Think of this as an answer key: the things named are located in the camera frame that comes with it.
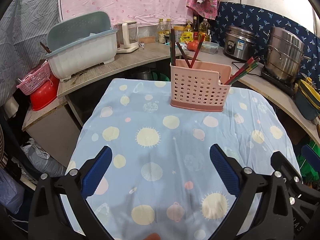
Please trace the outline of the clear sauce bottle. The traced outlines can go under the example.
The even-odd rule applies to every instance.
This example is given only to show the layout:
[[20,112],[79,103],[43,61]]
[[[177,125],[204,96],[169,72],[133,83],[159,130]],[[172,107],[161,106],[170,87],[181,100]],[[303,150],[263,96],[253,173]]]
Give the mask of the clear sauce bottle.
[[171,19],[167,18],[165,22],[165,36],[170,35],[171,29],[172,29]]
[[161,44],[165,44],[165,35],[166,35],[166,30],[165,30],[165,25],[163,23],[163,19],[159,19],[159,25],[158,25],[158,42]]

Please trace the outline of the cooking oil bottle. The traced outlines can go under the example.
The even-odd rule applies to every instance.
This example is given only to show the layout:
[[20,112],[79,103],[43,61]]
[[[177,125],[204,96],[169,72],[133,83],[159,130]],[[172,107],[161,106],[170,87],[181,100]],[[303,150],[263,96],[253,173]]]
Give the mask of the cooking oil bottle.
[[199,40],[204,38],[204,41],[210,41],[210,24],[206,18],[199,25]]

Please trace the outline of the stainless steel steamer pot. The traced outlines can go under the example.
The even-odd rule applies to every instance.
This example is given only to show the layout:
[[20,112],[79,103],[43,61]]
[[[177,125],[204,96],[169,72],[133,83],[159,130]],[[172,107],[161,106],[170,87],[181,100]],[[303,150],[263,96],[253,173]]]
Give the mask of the stainless steel steamer pot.
[[266,71],[288,85],[295,81],[301,62],[310,59],[304,54],[304,43],[284,28],[271,28],[267,48]]

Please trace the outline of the green chopstick gold band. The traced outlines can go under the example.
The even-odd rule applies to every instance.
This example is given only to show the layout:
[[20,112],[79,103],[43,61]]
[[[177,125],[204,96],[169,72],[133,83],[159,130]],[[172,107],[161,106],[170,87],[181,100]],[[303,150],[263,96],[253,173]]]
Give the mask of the green chopstick gold band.
[[254,70],[256,67],[258,66],[258,62],[257,61],[253,61],[252,63],[250,63],[246,68],[244,68],[243,70],[239,70],[237,73],[235,73],[235,75],[233,75],[227,82],[226,85],[232,85],[233,83],[235,83],[236,81],[238,81],[239,79],[241,79],[243,76],[249,74],[252,70]]

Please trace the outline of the red chopstick gold band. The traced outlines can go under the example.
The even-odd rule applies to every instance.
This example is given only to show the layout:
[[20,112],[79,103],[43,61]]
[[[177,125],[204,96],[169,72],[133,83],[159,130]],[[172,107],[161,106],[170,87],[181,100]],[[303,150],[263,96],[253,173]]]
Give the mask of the red chopstick gold band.
[[194,65],[194,63],[195,63],[195,61],[197,59],[197,56],[198,56],[199,52],[200,52],[200,49],[201,49],[202,44],[204,42],[204,39],[205,39],[205,35],[202,35],[189,68],[193,68],[193,65]]

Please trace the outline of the red tomato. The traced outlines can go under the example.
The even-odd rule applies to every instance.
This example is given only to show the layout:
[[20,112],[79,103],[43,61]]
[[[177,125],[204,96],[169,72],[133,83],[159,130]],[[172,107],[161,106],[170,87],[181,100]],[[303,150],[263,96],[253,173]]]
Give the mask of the red tomato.
[[193,41],[188,42],[187,49],[189,51],[196,51],[198,46],[199,46],[199,41],[198,40],[193,40]]

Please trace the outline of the clear food container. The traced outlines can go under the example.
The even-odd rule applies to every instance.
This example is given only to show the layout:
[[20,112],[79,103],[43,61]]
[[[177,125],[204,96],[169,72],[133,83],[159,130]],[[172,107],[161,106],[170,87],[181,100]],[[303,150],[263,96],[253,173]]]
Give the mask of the clear food container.
[[217,43],[203,41],[200,51],[208,54],[215,54],[219,48]]

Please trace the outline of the yellow tin can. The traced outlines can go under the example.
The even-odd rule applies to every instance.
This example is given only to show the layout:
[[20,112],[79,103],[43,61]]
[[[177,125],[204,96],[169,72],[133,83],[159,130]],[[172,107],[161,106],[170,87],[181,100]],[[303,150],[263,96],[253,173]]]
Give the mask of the yellow tin can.
[[185,26],[183,25],[175,25],[174,30],[175,30],[175,41],[179,43],[184,43],[185,38],[182,37],[184,33]]

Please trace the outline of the red plastic basin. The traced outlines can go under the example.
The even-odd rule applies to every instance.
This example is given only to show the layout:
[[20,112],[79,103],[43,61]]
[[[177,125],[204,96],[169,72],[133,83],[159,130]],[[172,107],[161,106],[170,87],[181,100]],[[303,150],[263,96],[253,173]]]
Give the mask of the red plastic basin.
[[52,74],[49,80],[30,95],[31,109],[33,111],[43,109],[56,99],[59,82],[59,79]]

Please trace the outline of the white electric kettle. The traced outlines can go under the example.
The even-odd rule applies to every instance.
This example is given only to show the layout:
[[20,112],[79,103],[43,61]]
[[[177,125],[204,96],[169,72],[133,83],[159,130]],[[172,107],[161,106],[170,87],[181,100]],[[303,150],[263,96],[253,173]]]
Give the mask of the white electric kettle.
[[139,48],[137,21],[118,23],[116,28],[118,42],[117,53],[129,54],[136,51]]

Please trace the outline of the green plastic bag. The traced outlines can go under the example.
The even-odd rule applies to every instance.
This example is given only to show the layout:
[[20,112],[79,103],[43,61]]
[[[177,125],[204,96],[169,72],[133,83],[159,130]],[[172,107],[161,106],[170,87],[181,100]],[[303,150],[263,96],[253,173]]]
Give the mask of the green plastic bag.
[[[319,146],[311,141],[308,145],[319,156]],[[298,156],[298,163],[302,177],[307,184],[314,184],[315,187],[319,187],[319,165],[310,165],[307,160],[302,156],[301,151]]]

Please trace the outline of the pink perforated utensil holder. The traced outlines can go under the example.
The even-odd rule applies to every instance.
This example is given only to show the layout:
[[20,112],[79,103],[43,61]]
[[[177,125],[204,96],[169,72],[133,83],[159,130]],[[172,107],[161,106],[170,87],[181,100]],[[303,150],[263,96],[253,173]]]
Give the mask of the pink perforated utensil holder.
[[204,112],[221,112],[230,85],[231,66],[195,61],[192,68],[185,60],[176,60],[171,70],[171,101],[173,107]]

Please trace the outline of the pink plastic basket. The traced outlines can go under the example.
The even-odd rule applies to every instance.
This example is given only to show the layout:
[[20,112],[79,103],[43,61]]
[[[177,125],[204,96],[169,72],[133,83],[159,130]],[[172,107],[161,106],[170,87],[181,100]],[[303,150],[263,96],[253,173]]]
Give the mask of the pink plastic basket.
[[48,61],[44,61],[43,64],[38,65],[32,69],[16,86],[25,95],[30,95],[39,89],[51,75],[50,66]]

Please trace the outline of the clear sauce bottle left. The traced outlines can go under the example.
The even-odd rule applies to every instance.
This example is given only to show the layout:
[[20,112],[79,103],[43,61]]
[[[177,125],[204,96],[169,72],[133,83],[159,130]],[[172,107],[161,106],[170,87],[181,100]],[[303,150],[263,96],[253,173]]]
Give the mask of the clear sauce bottle left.
[[163,23],[163,19],[159,19],[159,25],[158,25],[158,42],[161,44],[165,44],[165,35],[166,35],[166,30],[165,30],[165,25]]

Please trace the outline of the silver rice cooker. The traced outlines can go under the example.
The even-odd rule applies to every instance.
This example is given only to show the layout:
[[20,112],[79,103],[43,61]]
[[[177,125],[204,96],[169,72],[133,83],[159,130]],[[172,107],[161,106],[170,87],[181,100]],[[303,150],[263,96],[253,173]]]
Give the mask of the silver rice cooker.
[[235,26],[229,26],[225,33],[225,46],[223,53],[239,61],[247,61],[255,47],[255,35],[253,32]]

